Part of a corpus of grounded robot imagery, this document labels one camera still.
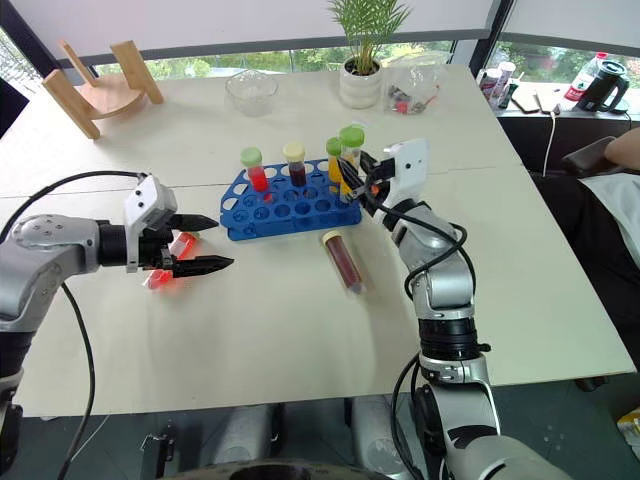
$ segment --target white shirt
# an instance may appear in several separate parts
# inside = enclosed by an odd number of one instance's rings
[[[640,176],[616,173],[580,181],[616,219],[627,250],[640,268]]]

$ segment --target potted plant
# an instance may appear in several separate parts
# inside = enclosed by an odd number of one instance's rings
[[[380,98],[380,47],[402,25],[410,8],[397,0],[329,0],[333,19],[344,29],[351,48],[340,70],[340,97],[351,108],[367,108]]]

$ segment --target dark red liquid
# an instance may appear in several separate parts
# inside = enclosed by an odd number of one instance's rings
[[[304,187],[307,184],[307,172],[304,163],[290,163],[289,175],[291,175],[291,185],[294,187]]]
[[[262,167],[250,168],[247,174],[249,175],[251,185],[256,192],[264,192],[269,188],[269,181],[267,180],[267,176],[264,174]]]
[[[360,273],[353,263],[349,250],[347,250],[342,238],[332,237],[327,241],[326,246],[336,267],[338,267],[345,286],[352,288],[354,285],[362,283],[362,277],[360,277]]]

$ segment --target test tube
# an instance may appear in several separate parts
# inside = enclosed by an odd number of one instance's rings
[[[262,153],[256,147],[245,148],[240,153],[240,161],[247,169],[247,176],[256,192],[264,192],[269,188],[269,181],[262,168]]]
[[[342,241],[342,235],[336,230],[325,233],[322,237],[322,243],[329,251],[329,255],[333,263],[338,268],[340,276],[345,286],[354,293],[364,291],[364,284],[360,272],[349,255],[346,245]]]
[[[294,187],[307,184],[307,172],[304,169],[304,145],[300,142],[289,142],[282,149],[282,154],[289,164],[289,175]]]
[[[171,245],[169,245],[169,253],[171,253],[171,255],[175,255],[178,260],[184,260],[198,241],[198,237],[196,235],[197,234],[189,232],[180,232],[180,235],[178,235],[176,239],[171,242]],[[149,274],[143,285],[150,290],[155,290],[156,288],[168,283],[172,278],[173,272],[171,270],[157,269]]]
[[[358,169],[360,167],[360,148],[364,143],[364,130],[356,125],[351,125],[340,130],[340,158],[348,161]],[[351,192],[344,180],[340,182],[340,200],[349,203],[347,195]]]
[[[340,183],[342,175],[340,175],[340,167],[338,167],[338,157],[342,153],[342,145],[338,137],[331,137],[327,140],[327,155],[329,156],[329,181],[331,183]]]

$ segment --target red test tube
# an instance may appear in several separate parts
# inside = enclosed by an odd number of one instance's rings
[[[197,241],[197,237],[193,234],[180,232],[180,235],[178,235],[176,239],[171,242],[171,245],[169,245],[169,253],[171,253],[171,255],[175,255],[178,260],[184,260]],[[171,270],[158,269],[151,272],[147,277],[147,280],[144,282],[144,285],[146,285],[150,290],[155,290],[156,288],[168,283],[172,278],[173,272]]]
[[[247,176],[256,192],[264,192],[269,188],[269,181],[262,167],[262,153],[256,147],[245,148],[240,154],[240,161],[247,168]]]

